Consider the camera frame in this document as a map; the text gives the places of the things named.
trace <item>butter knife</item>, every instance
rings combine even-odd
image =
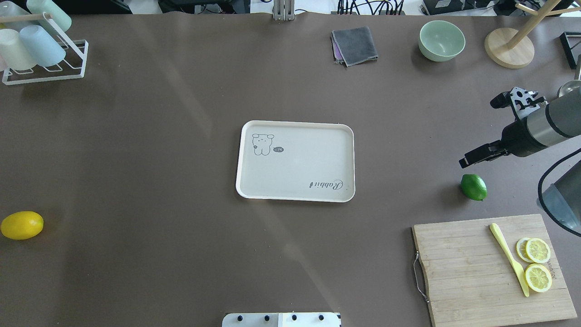
[[[490,230],[492,231],[492,235],[500,244],[500,247],[503,249],[504,254],[506,254],[510,264],[514,270],[514,273],[517,275],[518,282],[521,284],[522,292],[525,294],[526,297],[529,296],[529,285],[527,285],[525,280],[525,270],[522,269],[522,265],[514,260],[512,253],[508,249],[508,244],[506,239],[504,239],[504,235],[500,230],[500,227],[496,223],[492,223],[490,225]]]

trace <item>gray cloth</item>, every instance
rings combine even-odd
[[[377,59],[377,50],[368,26],[331,32],[347,67]]]

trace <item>cartoon bear drawing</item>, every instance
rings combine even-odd
[[[254,154],[268,155],[270,153],[270,146],[272,145],[272,134],[252,134],[252,146],[254,147]]]

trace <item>bowl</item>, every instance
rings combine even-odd
[[[419,50],[432,61],[448,61],[466,45],[462,31],[444,20],[427,22],[419,31]]]

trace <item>robotic hand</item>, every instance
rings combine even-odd
[[[503,155],[527,157],[581,134],[581,89],[548,103],[537,92],[515,87],[492,99],[493,108],[511,106],[515,122],[506,126],[502,138],[466,153],[459,160],[466,168]],[[581,236],[581,161],[555,184],[541,192],[544,178],[561,162],[581,152],[575,151],[553,165],[539,181],[539,203],[549,216],[567,231]]]

